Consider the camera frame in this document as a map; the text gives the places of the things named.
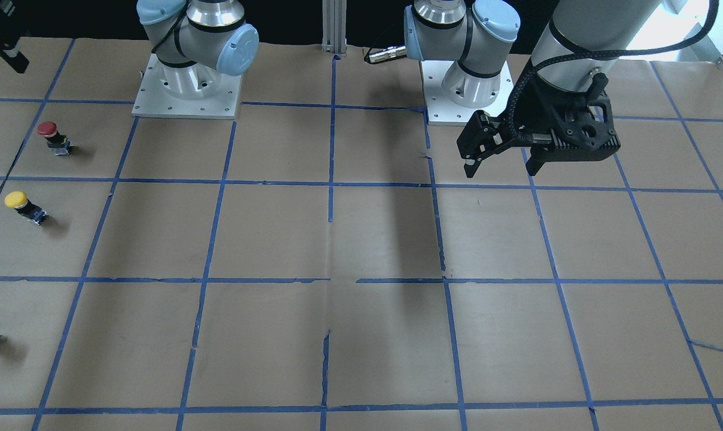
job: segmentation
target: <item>metal plate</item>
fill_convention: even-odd
[[[493,103],[482,108],[461,107],[449,100],[444,90],[441,88],[441,81],[444,79],[446,71],[454,61],[427,60],[421,61],[421,70],[423,71],[423,90],[425,92],[425,101],[428,105],[428,122],[431,125],[442,126],[459,126],[465,125],[470,120],[470,116],[478,109],[485,110],[492,117],[497,117],[508,104],[508,96],[513,90],[513,79],[510,74],[510,68],[506,62],[503,70],[500,72],[501,85]]]
[[[162,68],[155,54],[151,55],[141,81],[141,89],[132,107],[134,117],[206,118],[233,120],[239,107],[242,77],[220,74],[214,92],[201,99],[176,98],[162,84]]]

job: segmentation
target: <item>black background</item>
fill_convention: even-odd
[[[146,39],[136,0],[16,0],[32,36]],[[403,9],[412,0],[348,0],[348,43],[388,47],[403,44]],[[514,53],[528,54],[558,0],[506,0],[522,19]],[[241,0],[260,40],[273,44],[321,43],[321,0]]]

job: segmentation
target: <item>red cap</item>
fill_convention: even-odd
[[[41,125],[37,126],[37,133],[41,134],[42,136],[53,136],[56,134],[56,131],[58,130],[58,126],[56,126],[55,123],[52,123],[50,121],[47,121],[47,123],[42,123]]]

